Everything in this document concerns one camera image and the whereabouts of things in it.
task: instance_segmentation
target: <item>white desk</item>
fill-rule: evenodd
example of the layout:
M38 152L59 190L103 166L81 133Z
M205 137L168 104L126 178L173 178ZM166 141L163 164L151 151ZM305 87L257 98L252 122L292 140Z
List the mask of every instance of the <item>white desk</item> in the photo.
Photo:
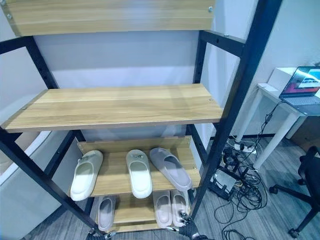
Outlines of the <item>white desk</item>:
M279 99L279 95L281 91L275 89L274 87L270 86L267 83L259 83L257 86L259 87L258 92L252 102L250 109L247 112L246 118L243 121L243 125L241 126L240 131L236 137L235 141L238 143L241 141L263 96L266 96L276 104L281 101ZM268 158L268 156L276 148L276 146L279 144L279 142L282 140L282 138L286 134L287 134L286 137L288 139L291 138L292 135L296 132L296 130L301 126L301 124L307 118L304 114L295 110L293 107L291 107L286 103L280 104L279 108L284 109L286 112L289 113L289 115L286 118L286 120L283 122L283 124L280 126L279 130L276 132L272 140L263 150L262 154L257 158L256 162L253 164L253 167L255 169L259 169L261 167L261 165L265 162L265 160Z

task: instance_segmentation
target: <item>black metal frame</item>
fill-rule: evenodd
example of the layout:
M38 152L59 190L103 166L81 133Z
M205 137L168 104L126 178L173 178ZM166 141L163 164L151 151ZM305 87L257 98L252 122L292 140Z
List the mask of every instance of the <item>black metal frame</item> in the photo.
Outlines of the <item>black metal frame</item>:
M217 46L218 48L239 57L240 63L223 110L221 121L217 128L216 136L212 145L213 147L210 149L209 154L207 154L206 149L202 144L195 125L188 124L186 128L186 134L192 135L204 167L200 185L196 191L195 197L193 190L188 191L190 202L192 203L191 216L193 218L198 212L210 179L220 163L221 152L226 144L227 138L229 137L240 107L245 99L258 67L260 58L264 52L281 2L282 0L259 0L246 41L214 31L199 32L193 83L200 83L201 81L207 43ZM22 47L26 47L28 50L48 89L59 88L32 36L25 36L0 42L0 54ZM90 218L90 211L94 199L89 198L85 210L82 210L52 181L52 177L73 139L76 137L78 141L85 141L81 131L69 131L44 171L42 171L15 143L15 140L20 136L20 134L21 133L8 133L4 129L0 128L0 149L33 180L58 200L62 206L74 213L90 228L101 234L95 221Z

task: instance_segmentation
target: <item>white wall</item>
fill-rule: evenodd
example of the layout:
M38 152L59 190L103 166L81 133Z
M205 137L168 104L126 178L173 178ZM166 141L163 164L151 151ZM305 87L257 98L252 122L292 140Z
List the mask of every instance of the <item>white wall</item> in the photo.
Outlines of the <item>white wall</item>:
M217 0L212 29L246 39L250 30L256 0ZM276 67L297 67L318 60L320 56L319 29L320 4L318 0L284 0L275 21L269 41L252 80L245 104L242 106L231 133L236 135L256 94L257 83L266 83ZM230 91L239 59L215 46L207 46L201 82L209 89L220 106L224 106ZM262 99L245 134L257 134L265 115L274 107ZM264 133L275 133L287 114L276 110ZM206 146L210 134L215 134L211 124L198 124L197 129Z
M319 60L319 12L319 0L284 0L282 2L249 91L252 91L258 83L266 83L276 67L298 67ZM250 102L248 100L247 104L244 104L241 108L232 131L235 135L240 128L239 123L245 117L246 109L250 106ZM266 113L270 112L273 107L274 103L268 99L263 99L246 134L256 134ZM265 128L265 133L275 133L288 114L281 109L277 109L273 116L271 122Z
M13 38L0 10L0 41ZM25 47L0 55L0 124L46 88Z
M197 31L101 32L37 36L61 88L192 83ZM83 131L87 140L181 136L184 126Z

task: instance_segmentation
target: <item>laptop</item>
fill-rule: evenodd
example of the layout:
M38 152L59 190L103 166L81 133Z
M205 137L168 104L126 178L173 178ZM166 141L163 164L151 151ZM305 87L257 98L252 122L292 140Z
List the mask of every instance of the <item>laptop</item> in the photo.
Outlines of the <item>laptop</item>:
M299 66L279 98L307 116L320 115L320 66Z

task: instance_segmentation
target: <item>slipper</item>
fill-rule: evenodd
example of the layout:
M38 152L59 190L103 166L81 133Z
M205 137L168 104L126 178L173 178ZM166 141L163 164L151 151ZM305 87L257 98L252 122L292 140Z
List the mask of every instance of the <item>slipper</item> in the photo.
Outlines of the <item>slipper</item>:
M147 155L141 150L131 150L126 155L131 190L137 199L144 199L152 192L152 179Z
M189 214L189 198L187 191L171 190L171 206L172 206L172 222L176 227L182 227L184 224L182 222L181 213Z
M192 187L190 176L180 164L178 158L168 150L161 147L152 149L150 160L179 191L187 191Z
M70 189L72 200L81 201L90 196L94 190L103 158L100 151L92 150L78 160Z
M99 198L98 228L107 232L114 224L116 196L103 196Z
M170 191L154 191L152 195L156 223L165 229L172 223Z

